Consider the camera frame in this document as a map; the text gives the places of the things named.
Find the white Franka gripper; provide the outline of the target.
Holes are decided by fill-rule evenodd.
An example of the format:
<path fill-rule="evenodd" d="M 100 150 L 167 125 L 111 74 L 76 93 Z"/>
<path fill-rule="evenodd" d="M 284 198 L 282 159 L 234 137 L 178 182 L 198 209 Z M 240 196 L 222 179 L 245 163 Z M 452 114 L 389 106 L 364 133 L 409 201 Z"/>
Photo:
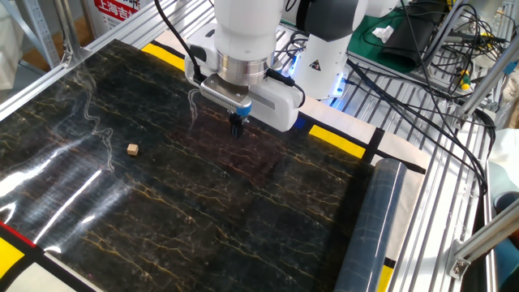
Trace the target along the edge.
<path fill-rule="evenodd" d="M 216 48 L 216 24 L 206 24 L 187 38 L 187 45 L 199 64 L 202 81 L 195 79 L 193 60 L 185 57 L 187 80 L 203 97 L 229 111 L 231 135 L 243 135 L 244 122 L 253 117 L 279 131 L 288 131 L 298 118 L 303 94 L 277 79 L 276 58 L 242 61 Z"/>

